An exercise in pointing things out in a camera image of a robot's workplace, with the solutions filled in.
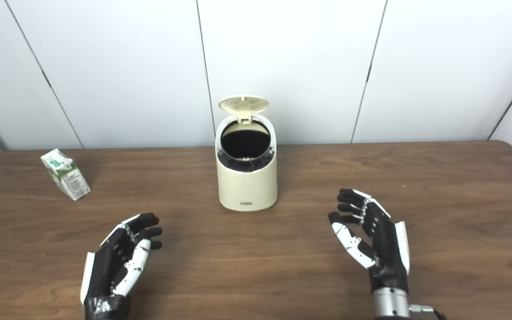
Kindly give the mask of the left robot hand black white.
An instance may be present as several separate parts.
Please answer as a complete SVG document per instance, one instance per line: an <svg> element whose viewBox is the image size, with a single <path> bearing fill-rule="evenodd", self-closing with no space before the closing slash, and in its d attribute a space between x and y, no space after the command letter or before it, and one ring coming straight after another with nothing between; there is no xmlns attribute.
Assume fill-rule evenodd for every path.
<svg viewBox="0 0 512 320"><path fill-rule="evenodd" d="M112 229L97 252L88 252L80 290L86 320L127 320L130 292L148 256L162 243L159 218L152 212L130 217Z"/></svg>

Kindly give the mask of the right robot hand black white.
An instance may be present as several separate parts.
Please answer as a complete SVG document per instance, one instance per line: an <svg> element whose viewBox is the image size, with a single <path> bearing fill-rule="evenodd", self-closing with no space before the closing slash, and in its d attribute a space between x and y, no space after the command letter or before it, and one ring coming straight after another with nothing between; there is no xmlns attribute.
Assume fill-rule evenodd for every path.
<svg viewBox="0 0 512 320"><path fill-rule="evenodd" d="M345 251L368 270L371 291L394 288L408 293L410 247L404 221L391 215L372 196L342 188L331 227Z"/></svg>

